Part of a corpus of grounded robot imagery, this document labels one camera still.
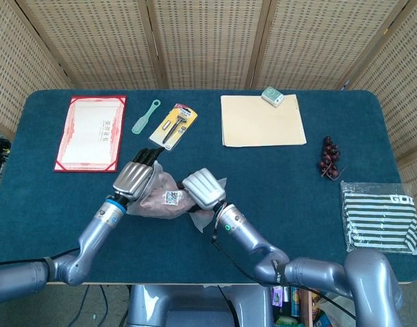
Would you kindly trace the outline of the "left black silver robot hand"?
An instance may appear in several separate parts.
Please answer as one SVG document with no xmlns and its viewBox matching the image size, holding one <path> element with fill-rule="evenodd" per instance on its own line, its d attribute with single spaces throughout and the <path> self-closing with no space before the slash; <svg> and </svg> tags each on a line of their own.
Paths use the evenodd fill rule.
<svg viewBox="0 0 417 327">
<path fill-rule="evenodd" d="M 142 194 L 154 172 L 154 163 L 164 147 L 156 149 L 144 148 L 121 170 L 112 187 L 112 200 L 122 206 L 135 202 Z"/>
</svg>

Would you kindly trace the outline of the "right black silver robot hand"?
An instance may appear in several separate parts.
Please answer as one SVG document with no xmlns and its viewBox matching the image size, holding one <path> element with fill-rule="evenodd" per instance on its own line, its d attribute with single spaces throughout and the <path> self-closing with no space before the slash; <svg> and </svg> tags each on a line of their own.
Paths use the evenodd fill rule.
<svg viewBox="0 0 417 327">
<path fill-rule="evenodd" d="M 226 205 L 225 187 L 207 169 L 202 168 L 190 174 L 182 181 L 176 183 L 180 190 L 185 190 L 195 202 L 187 211 L 196 213 L 197 211 L 221 212 Z"/>
</svg>

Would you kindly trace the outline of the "transparent plastic zip bag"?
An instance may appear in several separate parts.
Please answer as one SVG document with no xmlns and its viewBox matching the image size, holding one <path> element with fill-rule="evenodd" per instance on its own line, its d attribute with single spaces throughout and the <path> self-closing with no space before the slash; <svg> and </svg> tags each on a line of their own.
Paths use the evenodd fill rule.
<svg viewBox="0 0 417 327">
<path fill-rule="evenodd" d="M 143 192 L 142 192 L 142 194 L 141 194 L 141 196 L 135 201 L 135 202 L 132 202 L 131 204 L 129 204 L 128 205 L 128 207 L 127 207 L 127 214 L 129 214 L 129 215 L 136 215 L 135 214 L 135 212 L 134 212 L 134 207 L 135 207 L 135 203 L 137 203 L 137 201 L 140 199 L 140 198 L 143 198 L 143 197 L 145 197 L 145 196 L 148 196 L 149 194 L 150 194 L 150 192 L 151 192 L 151 189 L 152 189 L 152 185 L 153 185 L 153 183 L 155 182 L 155 179 L 158 177 L 158 175 L 161 173 L 161 172 L 164 172 L 164 170 L 163 170 L 163 168 L 162 168 L 162 166 L 161 166 L 161 164 L 160 163 L 158 163 L 158 162 L 155 162 L 154 163 L 154 172 L 153 172 L 153 175 L 152 175 L 152 177 L 150 178 L 150 180 L 149 180 L 149 182 L 148 182 L 148 184 L 146 185 L 146 187 L 144 188 L 144 190 L 143 190 Z M 227 179 L 226 178 L 222 178 L 222 179 L 217 179 L 220 183 L 221 183 L 221 185 L 222 186 L 226 186 L 226 181 L 227 181 Z M 194 225 L 195 225 L 195 227 L 200 231 L 200 232 L 202 232 L 203 231 L 203 229 L 212 221 L 210 221 L 209 219 L 207 219 L 207 218 L 197 218 L 197 217 L 195 217 L 194 215 L 192 215 L 192 214 L 190 214 L 190 213 L 188 213 L 188 215 L 191 217 L 191 220 L 193 221 L 193 223 L 194 223 Z"/>
</svg>

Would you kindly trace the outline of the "pink floral clothes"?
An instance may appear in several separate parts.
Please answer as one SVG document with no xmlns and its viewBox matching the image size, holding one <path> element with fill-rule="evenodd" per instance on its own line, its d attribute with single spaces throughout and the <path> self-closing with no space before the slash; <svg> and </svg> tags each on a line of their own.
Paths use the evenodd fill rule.
<svg viewBox="0 0 417 327">
<path fill-rule="evenodd" d="M 213 219 L 213 211 L 194 211 L 196 201 L 184 189 L 177 187 L 176 181 L 167 172 L 161 172 L 152 185 L 148 196 L 135 203 L 134 212 L 143 217 L 175 219 L 186 213 L 197 218 Z"/>
</svg>

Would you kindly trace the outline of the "bagged black white striped clothes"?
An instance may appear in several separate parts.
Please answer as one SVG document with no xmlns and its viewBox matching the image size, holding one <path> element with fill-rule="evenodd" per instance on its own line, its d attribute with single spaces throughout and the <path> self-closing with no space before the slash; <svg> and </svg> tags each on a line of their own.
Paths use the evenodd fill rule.
<svg viewBox="0 0 417 327">
<path fill-rule="evenodd" d="M 417 210 L 405 183 L 340 182 L 346 250 L 417 255 Z"/>
</svg>

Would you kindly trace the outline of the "white crumpled plastic bag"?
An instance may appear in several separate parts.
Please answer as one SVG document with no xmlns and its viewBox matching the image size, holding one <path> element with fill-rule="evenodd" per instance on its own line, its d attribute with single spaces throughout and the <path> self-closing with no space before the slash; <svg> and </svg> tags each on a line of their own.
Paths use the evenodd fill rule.
<svg viewBox="0 0 417 327">
<path fill-rule="evenodd" d="M 355 315 L 354 302 L 352 300 L 335 294 L 328 294 L 327 296 L 343 309 Z M 317 306 L 326 314 L 333 327 L 356 327 L 356 322 L 353 318 L 327 300 L 321 298 L 317 302 Z"/>
</svg>

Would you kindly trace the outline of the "green plastic brush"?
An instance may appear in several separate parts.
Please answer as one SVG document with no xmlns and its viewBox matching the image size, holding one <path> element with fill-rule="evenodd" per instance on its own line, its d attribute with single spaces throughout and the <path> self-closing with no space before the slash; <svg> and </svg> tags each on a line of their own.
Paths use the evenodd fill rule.
<svg viewBox="0 0 417 327">
<path fill-rule="evenodd" d="M 151 115 L 155 112 L 155 110 L 160 107 L 161 101 L 159 99 L 155 99 L 152 101 L 149 109 L 143 114 L 134 124 L 132 127 L 133 134 L 140 134 L 142 130 L 145 128 L 146 124 L 149 122 Z"/>
</svg>

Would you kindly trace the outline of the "red certificate folder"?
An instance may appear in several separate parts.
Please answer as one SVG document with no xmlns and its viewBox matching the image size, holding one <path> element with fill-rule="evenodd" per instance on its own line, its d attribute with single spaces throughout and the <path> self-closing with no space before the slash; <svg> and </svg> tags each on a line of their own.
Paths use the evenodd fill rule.
<svg viewBox="0 0 417 327">
<path fill-rule="evenodd" d="M 124 95 L 73 96 L 55 160 L 55 172 L 116 172 Z"/>
</svg>

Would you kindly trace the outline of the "razor in yellow package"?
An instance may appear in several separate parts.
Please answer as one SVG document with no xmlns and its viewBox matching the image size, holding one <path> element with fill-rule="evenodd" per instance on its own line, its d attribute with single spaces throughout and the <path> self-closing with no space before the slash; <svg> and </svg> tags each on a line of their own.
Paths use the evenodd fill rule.
<svg viewBox="0 0 417 327">
<path fill-rule="evenodd" d="M 167 151 L 172 151 L 197 117 L 197 112 L 189 106 L 175 104 L 149 136 L 149 140 Z"/>
</svg>

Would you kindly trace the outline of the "tan manila folder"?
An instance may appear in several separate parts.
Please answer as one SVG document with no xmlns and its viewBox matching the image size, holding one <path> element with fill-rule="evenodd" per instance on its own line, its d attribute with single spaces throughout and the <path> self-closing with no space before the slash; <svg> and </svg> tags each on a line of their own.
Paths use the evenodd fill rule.
<svg viewBox="0 0 417 327">
<path fill-rule="evenodd" d="M 222 95 L 223 145 L 228 147 L 292 146 L 307 143 L 295 95 L 277 107 L 260 96 Z"/>
</svg>

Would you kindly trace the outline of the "small green white box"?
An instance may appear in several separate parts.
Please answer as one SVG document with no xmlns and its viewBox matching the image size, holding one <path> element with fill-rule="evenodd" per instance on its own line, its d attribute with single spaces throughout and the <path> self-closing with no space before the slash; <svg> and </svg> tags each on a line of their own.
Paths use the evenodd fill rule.
<svg viewBox="0 0 417 327">
<path fill-rule="evenodd" d="M 284 94 L 273 87 L 266 87 L 261 94 L 261 98 L 270 105 L 278 107 L 284 100 Z"/>
</svg>

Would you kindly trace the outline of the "grey robot torso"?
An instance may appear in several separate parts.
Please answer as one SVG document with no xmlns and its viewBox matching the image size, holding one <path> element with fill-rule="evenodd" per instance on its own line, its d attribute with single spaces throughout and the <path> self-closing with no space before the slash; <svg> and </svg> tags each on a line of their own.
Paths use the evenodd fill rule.
<svg viewBox="0 0 417 327">
<path fill-rule="evenodd" d="M 138 284 L 125 327 L 273 327 L 271 291 L 257 284 Z"/>
</svg>

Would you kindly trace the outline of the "dark red grape bunch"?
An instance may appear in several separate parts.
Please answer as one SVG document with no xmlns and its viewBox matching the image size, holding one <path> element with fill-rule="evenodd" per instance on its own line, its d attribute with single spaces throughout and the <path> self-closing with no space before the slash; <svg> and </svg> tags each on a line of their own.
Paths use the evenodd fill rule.
<svg viewBox="0 0 417 327">
<path fill-rule="evenodd" d="M 337 181 L 345 168 L 339 168 L 340 148 L 330 136 L 324 137 L 322 141 L 321 160 L 318 163 L 320 176 L 331 181 Z"/>
</svg>

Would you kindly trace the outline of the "shelf with colourful items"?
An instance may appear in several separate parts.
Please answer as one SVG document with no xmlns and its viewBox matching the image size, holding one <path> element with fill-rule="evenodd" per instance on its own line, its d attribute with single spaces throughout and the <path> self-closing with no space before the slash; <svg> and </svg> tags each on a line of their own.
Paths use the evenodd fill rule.
<svg viewBox="0 0 417 327">
<path fill-rule="evenodd" d="M 297 287 L 273 287 L 271 292 L 274 327 L 333 327 L 326 314 L 317 306 L 321 298 L 332 303 L 354 320 L 356 318 L 356 314 L 352 315 L 327 296 L 331 293 Z"/>
</svg>

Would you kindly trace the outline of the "woven folding screen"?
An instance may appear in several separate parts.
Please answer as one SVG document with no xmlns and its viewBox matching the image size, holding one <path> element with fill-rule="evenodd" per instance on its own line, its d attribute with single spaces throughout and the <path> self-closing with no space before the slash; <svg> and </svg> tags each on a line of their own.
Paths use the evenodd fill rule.
<svg viewBox="0 0 417 327">
<path fill-rule="evenodd" d="M 40 89 L 364 89 L 417 202 L 417 0 L 0 0 L 0 133 Z"/>
</svg>

